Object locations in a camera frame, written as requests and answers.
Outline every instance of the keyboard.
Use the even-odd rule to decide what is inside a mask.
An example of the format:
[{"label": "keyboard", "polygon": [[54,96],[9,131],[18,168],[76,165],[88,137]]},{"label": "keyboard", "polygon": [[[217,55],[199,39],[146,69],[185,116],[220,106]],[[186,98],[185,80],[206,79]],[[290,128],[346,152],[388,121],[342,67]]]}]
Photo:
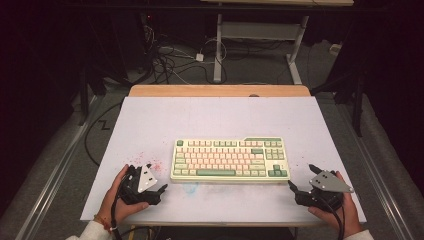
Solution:
[{"label": "keyboard", "polygon": [[178,139],[174,144],[174,182],[286,183],[289,165],[280,137]]}]

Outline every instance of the human hand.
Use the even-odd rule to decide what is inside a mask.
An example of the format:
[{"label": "human hand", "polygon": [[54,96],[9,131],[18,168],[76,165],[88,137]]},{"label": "human hand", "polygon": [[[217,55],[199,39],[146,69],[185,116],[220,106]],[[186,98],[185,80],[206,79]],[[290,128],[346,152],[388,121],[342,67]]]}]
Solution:
[{"label": "human hand", "polygon": [[[115,177],[115,180],[113,181],[112,186],[106,192],[106,195],[103,199],[100,210],[97,213],[96,217],[94,218],[94,221],[100,224],[106,223],[108,224],[108,226],[111,226],[112,204],[113,204],[113,201],[115,200],[115,196],[118,191],[119,184],[121,183],[122,178],[125,176],[127,169],[128,169],[128,164],[126,164],[124,168],[122,168],[122,170]],[[116,209],[115,209],[116,223],[119,224],[120,222],[122,222],[122,220],[124,220],[129,215],[134,214],[136,212],[140,212],[146,209],[148,206],[149,204],[147,202],[140,202],[136,204],[127,205],[124,203],[124,201],[122,201],[122,199],[119,198],[118,201],[116,202]]]},{"label": "human hand", "polygon": [[[340,172],[336,172],[337,178],[342,180],[344,182],[344,179]],[[355,203],[352,200],[352,196],[350,193],[344,193],[343,194],[343,208],[344,208],[344,214],[345,214],[345,231],[343,238],[347,238],[355,233],[362,231],[362,226],[359,223],[358,218],[358,211],[356,210]],[[315,215],[316,217],[322,219],[323,221],[327,222],[328,225],[339,231],[339,224],[335,218],[335,216],[332,213],[325,212],[319,208],[316,207],[309,207],[308,211]],[[342,208],[337,209],[336,211],[339,218],[343,219],[343,210]]]}]

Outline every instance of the floor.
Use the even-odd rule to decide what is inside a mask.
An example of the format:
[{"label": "floor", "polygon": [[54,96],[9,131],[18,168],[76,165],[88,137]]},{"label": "floor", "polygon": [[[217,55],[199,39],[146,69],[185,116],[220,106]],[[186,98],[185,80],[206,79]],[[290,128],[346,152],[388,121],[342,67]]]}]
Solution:
[{"label": "floor", "polygon": [[[290,52],[290,43],[228,44],[223,62],[224,84],[293,84],[283,57]],[[328,52],[330,46],[323,41],[300,48],[296,65],[309,89],[324,83],[331,70],[336,57]],[[170,44],[161,52],[172,59],[166,66],[173,75],[168,79],[161,75],[158,64],[157,79],[152,76],[141,84],[208,84],[212,79],[212,64],[191,63],[196,50]],[[211,61],[212,55],[206,55],[204,62]],[[131,80],[140,74],[134,71],[129,76]],[[79,217],[97,172],[95,163],[101,162],[119,114],[115,105],[128,94],[128,89],[111,79],[105,79],[105,86],[105,96],[90,95],[90,114],[82,126],[78,124],[79,101],[75,100],[75,113],[45,147],[3,215],[0,239],[66,239],[83,231],[86,223]],[[375,239],[420,239],[424,234],[422,195],[390,145],[367,97],[364,96],[361,138],[350,124],[351,104],[335,104],[332,93],[320,93],[316,98],[360,197],[367,217],[364,228],[370,229]],[[327,226],[298,231],[298,239],[335,239],[336,236]]]}]

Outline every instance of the white sleeve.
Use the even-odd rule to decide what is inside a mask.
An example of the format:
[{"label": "white sleeve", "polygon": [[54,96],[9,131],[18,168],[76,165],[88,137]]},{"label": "white sleeve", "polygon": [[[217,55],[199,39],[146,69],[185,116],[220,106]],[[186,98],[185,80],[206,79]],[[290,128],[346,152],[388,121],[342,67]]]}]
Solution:
[{"label": "white sleeve", "polygon": [[66,240],[111,240],[112,235],[106,231],[102,224],[90,221],[88,225],[85,227],[81,236],[78,238],[76,236],[72,236],[67,238]]},{"label": "white sleeve", "polygon": [[362,232],[358,232],[357,234],[353,234],[344,240],[373,240],[374,238],[371,236],[370,231],[365,230]]}]

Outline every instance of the dark background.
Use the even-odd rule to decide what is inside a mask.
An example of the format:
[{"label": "dark background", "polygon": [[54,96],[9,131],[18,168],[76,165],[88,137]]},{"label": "dark background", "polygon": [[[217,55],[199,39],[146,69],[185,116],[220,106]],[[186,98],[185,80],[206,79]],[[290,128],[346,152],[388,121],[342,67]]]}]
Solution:
[{"label": "dark background", "polygon": [[[305,42],[314,44],[326,39],[339,43],[346,37],[347,30],[351,30],[351,40],[345,42],[329,81],[331,76],[336,78],[352,66],[358,67],[359,63],[366,62],[365,67],[359,68],[366,72],[365,93],[399,158],[423,192],[420,166],[424,147],[421,140],[424,122],[424,34],[421,23],[424,19],[416,11],[417,2],[409,0],[400,4],[395,1],[388,18],[373,21],[364,17],[352,28],[349,28],[349,19],[311,17]],[[43,147],[72,114],[71,102],[78,93],[81,69],[93,62],[104,69],[112,69],[111,65],[114,65],[116,71],[112,70],[113,73],[122,76],[125,68],[117,51],[110,16],[92,14],[89,23],[85,14],[65,11],[53,3],[48,0],[1,3],[0,215],[12,201]],[[361,4],[381,6],[387,2],[362,1]],[[185,37],[193,43],[202,43],[205,35],[215,31],[214,20],[201,13],[181,15],[168,12],[166,17],[161,14],[152,16],[159,32],[180,34],[177,37]],[[175,28],[186,25],[192,26],[190,31]],[[93,34],[93,28],[99,30],[98,35]],[[99,47],[99,41],[109,44],[107,53]],[[102,94],[99,79],[103,75],[89,71],[88,76],[95,93]],[[352,88],[355,79],[353,75],[349,84],[342,83],[336,86],[336,90]]]}]

